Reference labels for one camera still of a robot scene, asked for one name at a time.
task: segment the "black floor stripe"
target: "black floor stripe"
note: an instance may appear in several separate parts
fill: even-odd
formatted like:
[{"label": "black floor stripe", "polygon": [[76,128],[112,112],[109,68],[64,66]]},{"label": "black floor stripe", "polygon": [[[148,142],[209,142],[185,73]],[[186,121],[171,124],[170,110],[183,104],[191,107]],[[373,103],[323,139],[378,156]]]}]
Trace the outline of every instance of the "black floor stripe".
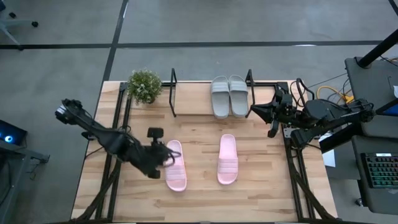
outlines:
[{"label": "black floor stripe", "polygon": [[283,46],[345,46],[377,45],[381,40],[342,41],[270,41],[270,42],[168,42],[118,44],[122,49],[179,48],[179,47],[283,47]]},{"label": "black floor stripe", "polygon": [[[24,49],[107,49],[111,44],[25,44]],[[0,49],[18,49],[17,45],[0,45]]]},{"label": "black floor stripe", "polygon": [[114,31],[112,47],[111,47],[111,50],[109,51],[108,60],[106,61],[106,66],[105,66],[104,75],[102,77],[102,82],[108,81],[111,76],[113,60],[114,60],[114,56],[116,54],[116,47],[119,42],[120,33],[122,31],[124,14],[127,10],[128,2],[129,2],[129,0],[123,0],[122,6],[120,8],[118,23],[117,23],[116,29]]},{"label": "black floor stripe", "polygon": [[398,7],[397,4],[394,0],[388,0],[390,2],[390,5],[392,7],[392,9],[394,10],[394,12],[396,12],[397,16],[398,16]]},{"label": "black floor stripe", "polygon": [[[120,30],[115,32],[114,40],[119,40]],[[30,44],[25,49],[151,49],[151,48],[184,48],[184,47],[286,47],[286,46],[347,46],[377,45],[381,40],[335,40],[335,41],[269,41],[269,42],[159,42],[159,43],[125,43],[118,44]],[[16,45],[0,45],[0,49],[17,49]]]}]

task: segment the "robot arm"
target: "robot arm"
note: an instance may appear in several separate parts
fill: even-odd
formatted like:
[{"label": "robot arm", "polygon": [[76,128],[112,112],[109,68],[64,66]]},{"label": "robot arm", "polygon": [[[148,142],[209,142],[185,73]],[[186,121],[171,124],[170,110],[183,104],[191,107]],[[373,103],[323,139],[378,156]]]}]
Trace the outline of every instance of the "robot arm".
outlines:
[{"label": "robot arm", "polygon": [[181,156],[157,140],[163,137],[163,129],[149,128],[148,137],[154,140],[150,146],[142,146],[126,129],[105,128],[96,122],[77,100],[62,100],[62,105],[55,115],[64,124],[79,125],[87,130],[97,138],[107,153],[115,155],[120,161],[130,162],[153,179],[160,178],[160,172],[156,167],[162,166],[169,158],[174,161],[175,157]]},{"label": "robot arm", "polygon": [[[299,78],[296,82],[303,85]],[[283,123],[296,128],[290,134],[293,147],[303,148],[314,137],[344,124],[369,122],[373,119],[373,104],[366,100],[355,100],[348,105],[337,105],[322,99],[304,102],[299,85],[297,87],[304,105],[302,111],[293,105],[294,96],[281,88],[275,91],[270,103],[251,106],[253,112],[267,124],[271,124],[268,137],[273,138],[278,131],[279,123]]]}]

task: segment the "gray floor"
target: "gray floor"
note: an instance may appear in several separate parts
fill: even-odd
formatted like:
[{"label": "gray floor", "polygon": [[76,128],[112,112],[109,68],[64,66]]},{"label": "gray floor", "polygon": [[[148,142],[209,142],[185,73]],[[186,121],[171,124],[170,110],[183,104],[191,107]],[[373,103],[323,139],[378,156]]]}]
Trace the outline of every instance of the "gray floor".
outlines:
[{"label": "gray floor", "polygon": [[[11,29],[23,44],[110,44],[122,0],[6,4],[7,12],[40,23],[36,29]],[[382,40],[397,22],[387,0],[130,0],[119,42]],[[0,44],[10,43],[0,34]],[[301,77],[313,85],[345,73],[345,58],[373,47],[117,49],[109,79],[125,80],[132,70],[148,68],[168,80],[173,67],[179,80],[210,80],[245,76],[251,68],[258,80]],[[54,111],[61,99],[76,98],[95,112],[108,54],[109,49],[0,50],[0,119],[28,130],[29,149],[51,154],[34,181],[27,176],[12,223],[69,219],[87,142],[80,128],[57,121]],[[393,55],[398,55],[397,47],[385,54]],[[343,75],[321,85],[340,89],[346,79]],[[325,90],[321,96],[330,93]],[[353,204],[359,197],[355,181],[330,179],[330,184],[340,218],[396,223],[398,217]]]}]

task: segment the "black keyboard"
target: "black keyboard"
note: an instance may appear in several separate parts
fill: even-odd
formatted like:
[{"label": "black keyboard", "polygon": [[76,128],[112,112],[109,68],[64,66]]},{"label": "black keyboard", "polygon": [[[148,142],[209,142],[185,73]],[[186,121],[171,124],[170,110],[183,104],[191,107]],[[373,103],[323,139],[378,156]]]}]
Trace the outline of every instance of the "black keyboard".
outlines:
[{"label": "black keyboard", "polygon": [[363,153],[362,159],[371,188],[398,188],[398,154]]}]

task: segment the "potted plant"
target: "potted plant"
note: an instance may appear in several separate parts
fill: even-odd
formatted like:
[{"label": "potted plant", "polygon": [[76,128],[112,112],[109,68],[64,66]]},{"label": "potted plant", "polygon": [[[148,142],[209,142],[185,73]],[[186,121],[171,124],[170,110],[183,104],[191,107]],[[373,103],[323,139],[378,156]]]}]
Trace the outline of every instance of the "potted plant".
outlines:
[{"label": "potted plant", "polygon": [[157,73],[150,70],[133,70],[127,83],[127,91],[137,104],[153,103],[162,93],[162,81]]}]

